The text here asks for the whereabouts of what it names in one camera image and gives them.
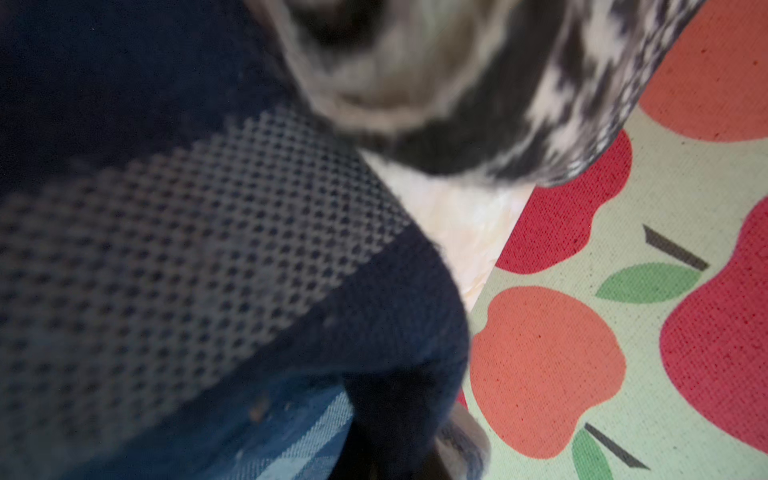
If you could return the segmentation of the navy blue plaid scarf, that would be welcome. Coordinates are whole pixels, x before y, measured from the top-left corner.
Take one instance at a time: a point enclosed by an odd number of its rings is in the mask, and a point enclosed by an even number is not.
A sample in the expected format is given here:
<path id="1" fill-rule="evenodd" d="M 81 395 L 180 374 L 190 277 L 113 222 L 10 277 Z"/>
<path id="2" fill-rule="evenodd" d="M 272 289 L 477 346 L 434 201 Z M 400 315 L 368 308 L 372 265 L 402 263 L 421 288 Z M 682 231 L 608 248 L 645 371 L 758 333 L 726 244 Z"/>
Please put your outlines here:
<path id="1" fill-rule="evenodd" d="M 5 479 L 479 479 L 465 309 L 241 1 L 1 5 Z"/>

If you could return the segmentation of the black white houndstooth scarf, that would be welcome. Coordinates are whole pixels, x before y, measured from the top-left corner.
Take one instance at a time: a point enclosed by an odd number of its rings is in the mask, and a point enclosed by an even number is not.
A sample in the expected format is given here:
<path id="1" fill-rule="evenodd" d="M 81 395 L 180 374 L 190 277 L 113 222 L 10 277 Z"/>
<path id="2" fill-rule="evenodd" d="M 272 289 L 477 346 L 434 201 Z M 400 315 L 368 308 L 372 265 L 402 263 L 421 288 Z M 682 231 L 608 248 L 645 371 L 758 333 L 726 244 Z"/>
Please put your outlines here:
<path id="1" fill-rule="evenodd" d="M 312 114 L 428 176 L 559 186 L 609 148 L 697 1 L 251 1 Z"/>

